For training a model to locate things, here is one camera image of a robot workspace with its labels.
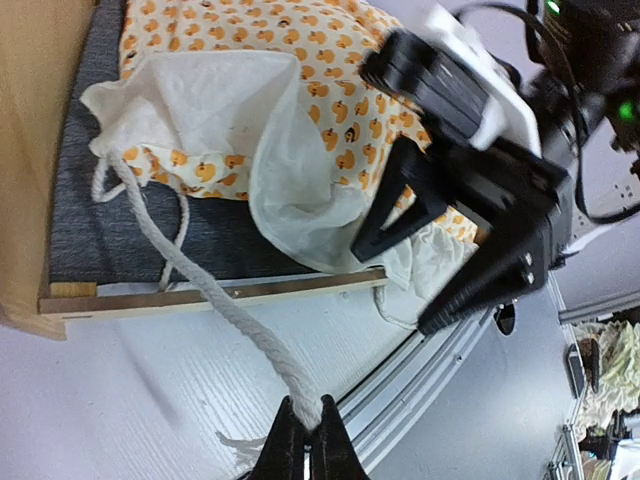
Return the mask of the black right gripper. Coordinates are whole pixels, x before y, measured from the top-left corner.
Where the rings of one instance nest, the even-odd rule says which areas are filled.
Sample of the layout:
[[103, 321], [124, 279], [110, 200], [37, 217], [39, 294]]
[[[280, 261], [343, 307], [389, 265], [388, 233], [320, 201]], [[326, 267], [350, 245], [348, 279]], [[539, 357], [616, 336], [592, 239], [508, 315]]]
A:
[[[582, 148], [592, 131], [609, 120], [621, 148], [639, 144], [638, 5], [552, 1], [518, 17], [531, 57], [544, 64], [525, 90], [516, 88], [537, 119], [542, 153], [503, 138], [478, 151], [439, 138], [421, 150], [399, 137], [351, 244], [364, 263], [443, 215], [449, 203], [489, 226], [484, 243], [421, 313], [424, 335], [542, 288], [571, 248], [572, 210], [585, 208]], [[414, 202], [391, 220], [407, 189]]]

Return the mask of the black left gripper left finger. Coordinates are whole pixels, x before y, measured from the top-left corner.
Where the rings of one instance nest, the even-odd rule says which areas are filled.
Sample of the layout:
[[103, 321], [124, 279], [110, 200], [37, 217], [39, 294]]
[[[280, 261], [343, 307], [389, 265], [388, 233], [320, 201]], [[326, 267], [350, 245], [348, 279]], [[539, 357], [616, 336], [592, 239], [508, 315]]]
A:
[[303, 480], [306, 434], [286, 396], [252, 469], [252, 480]]

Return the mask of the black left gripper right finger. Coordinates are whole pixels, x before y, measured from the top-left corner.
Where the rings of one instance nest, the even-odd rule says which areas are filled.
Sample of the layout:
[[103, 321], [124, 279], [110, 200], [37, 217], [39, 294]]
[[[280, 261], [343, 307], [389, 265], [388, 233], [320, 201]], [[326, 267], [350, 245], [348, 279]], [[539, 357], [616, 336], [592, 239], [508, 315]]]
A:
[[368, 480], [335, 400], [330, 395], [323, 395], [321, 401], [321, 422], [310, 437], [311, 479]]

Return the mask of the duck print mattress cushion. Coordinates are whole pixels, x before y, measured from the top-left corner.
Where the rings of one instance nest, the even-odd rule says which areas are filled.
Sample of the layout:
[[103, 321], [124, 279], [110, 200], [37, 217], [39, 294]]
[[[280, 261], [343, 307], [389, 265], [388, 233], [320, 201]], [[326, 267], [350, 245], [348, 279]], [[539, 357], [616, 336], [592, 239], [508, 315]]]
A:
[[364, 1], [128, 2], [120, 77], [81, 97], [100, 125], [92, 198], [130, 196], [164, 276], [193, 274], [189, 221], [166, 239], [143, 203], [151, 183], [181, 203], [247, 203], [261, 235], [313, 270], [364, 270], [350, 245], [392, 142], [430, 142], [408, 103], [359, 76], [396, 26]]

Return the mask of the wooden pet bed frame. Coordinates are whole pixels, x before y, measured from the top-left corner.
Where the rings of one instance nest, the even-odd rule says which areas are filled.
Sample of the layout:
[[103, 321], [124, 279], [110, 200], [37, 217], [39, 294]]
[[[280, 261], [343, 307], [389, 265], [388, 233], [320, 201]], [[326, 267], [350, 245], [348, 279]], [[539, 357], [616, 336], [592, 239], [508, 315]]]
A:
[[91, 197], [98, 124], [80, 97], [125, 77], [141, 53], [170, 45], [284, 47], [292, 32], [339, 29], [356, 37], [347, 71], [328, 85], [349, 92], [356, 62], [397, 25], [363, 1], [5, 1], [1, 5], [1, 303], [7, 323], [57, 337], [36, 314], [62, 283], [145, 283], [162, 259], [124, 199]]

